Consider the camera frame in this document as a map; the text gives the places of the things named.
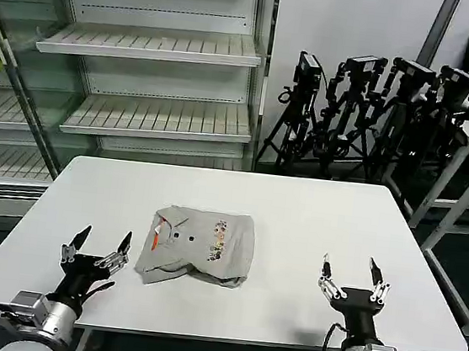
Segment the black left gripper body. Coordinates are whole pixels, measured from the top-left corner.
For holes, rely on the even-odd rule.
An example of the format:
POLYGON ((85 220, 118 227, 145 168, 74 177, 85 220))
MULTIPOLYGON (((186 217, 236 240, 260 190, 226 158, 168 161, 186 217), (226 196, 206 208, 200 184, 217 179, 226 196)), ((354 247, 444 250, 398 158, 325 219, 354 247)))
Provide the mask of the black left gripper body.
POLYGON ((66 306, 82 307, 93 294, 115 284, 108 282, 90 290, 94 283, 109 279, 117 271, 118 257, 104 258, 62 250, 60 266, 65 277, 56 287, 53 301, 66 306))

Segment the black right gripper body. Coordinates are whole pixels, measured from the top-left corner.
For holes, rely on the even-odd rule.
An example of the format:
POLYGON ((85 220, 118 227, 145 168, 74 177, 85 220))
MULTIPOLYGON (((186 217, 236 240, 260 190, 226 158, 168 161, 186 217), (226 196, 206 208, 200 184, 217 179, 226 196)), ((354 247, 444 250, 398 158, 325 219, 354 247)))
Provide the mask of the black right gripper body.
POLYGON ((373 317, 384 307, 378 301, 371 301, 369 290, 343 287, 346 297, 338 296, 329 301, 330 306, 343 314, 346 338, 344 343, 383 345, 376 335, 373 317))

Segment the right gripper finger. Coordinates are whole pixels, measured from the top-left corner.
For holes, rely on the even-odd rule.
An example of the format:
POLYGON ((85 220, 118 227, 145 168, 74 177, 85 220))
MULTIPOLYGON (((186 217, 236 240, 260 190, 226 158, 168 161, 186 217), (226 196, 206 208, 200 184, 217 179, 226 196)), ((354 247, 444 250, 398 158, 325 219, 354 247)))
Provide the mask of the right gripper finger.
POLYGON ((373 258, 370 258, 370 271, 374 286, 372 295, 370 295, 370 302, 384 303, 391 285, 384 280, 382 271, 373 258))
POLYGON ((318 279, 318 287, 328 300, 345 299, 346 293, 338 287, 332 279, 331 264, 329 255, 323 255, 321 274, 318 279))

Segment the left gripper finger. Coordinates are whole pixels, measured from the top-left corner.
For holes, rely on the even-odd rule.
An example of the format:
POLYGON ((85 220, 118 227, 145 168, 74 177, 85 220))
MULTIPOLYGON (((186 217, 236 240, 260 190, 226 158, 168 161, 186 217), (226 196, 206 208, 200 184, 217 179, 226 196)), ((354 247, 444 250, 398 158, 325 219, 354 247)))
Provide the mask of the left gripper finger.
POLYGON ((60 263, 73 263, 74 257, 77 255, 78 250, 83 246, 88 238, 88 234, 92 230, 92 226, 86 227, 75 235, 75 237, 67 244, 61 246, 61 261, 60 263))
POLYGON ((116 251, 109 253, 106 257, 102 257, 95 262, 95 267, 99 269, 107 269, 110 274, 116 274, 120 271, 129 261, 128 252, 131 248, 131 238, 133 232, 129 231, 124 237, 116 251))

